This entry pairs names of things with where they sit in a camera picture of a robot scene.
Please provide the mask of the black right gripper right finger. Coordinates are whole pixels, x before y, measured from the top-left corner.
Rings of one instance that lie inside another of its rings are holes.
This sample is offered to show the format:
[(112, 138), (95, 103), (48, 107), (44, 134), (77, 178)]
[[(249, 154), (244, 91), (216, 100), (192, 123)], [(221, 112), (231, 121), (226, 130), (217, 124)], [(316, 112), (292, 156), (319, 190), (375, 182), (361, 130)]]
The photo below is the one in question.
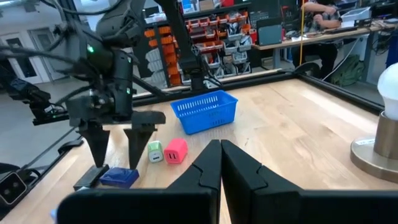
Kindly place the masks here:
[(395, 190), (308, 190), (222, 140), (222, 181), (232, 223), (397, 224)]

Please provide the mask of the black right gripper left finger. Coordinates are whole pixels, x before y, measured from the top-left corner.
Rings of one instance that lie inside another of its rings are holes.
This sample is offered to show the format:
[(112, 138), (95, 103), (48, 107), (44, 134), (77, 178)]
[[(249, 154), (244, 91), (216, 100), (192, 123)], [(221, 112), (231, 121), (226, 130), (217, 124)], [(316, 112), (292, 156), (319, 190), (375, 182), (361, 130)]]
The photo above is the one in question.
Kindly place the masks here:
[(188, 169), (165, 189), (92, 189), (62, 200), (63, 224), (218, 223), (221, 143), (212, 140)]

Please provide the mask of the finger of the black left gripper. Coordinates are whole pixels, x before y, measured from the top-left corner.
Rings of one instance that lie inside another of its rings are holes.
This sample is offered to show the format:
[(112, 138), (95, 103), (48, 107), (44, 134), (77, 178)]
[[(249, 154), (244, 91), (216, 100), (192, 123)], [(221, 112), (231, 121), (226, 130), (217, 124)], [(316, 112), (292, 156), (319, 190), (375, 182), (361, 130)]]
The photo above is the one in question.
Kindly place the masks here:
[(136, 169), (142, 153), (152, 136), (156, 131), (154, 124), (133, 124), (131, 128), (124, 129), (128, 138), (128, 156), (129, 168)]
[(96, 167), (102, 167), (106, 157), (110, 131), (105, 131), (99, 123), (85, 123), (78, 128), (90, 148)]

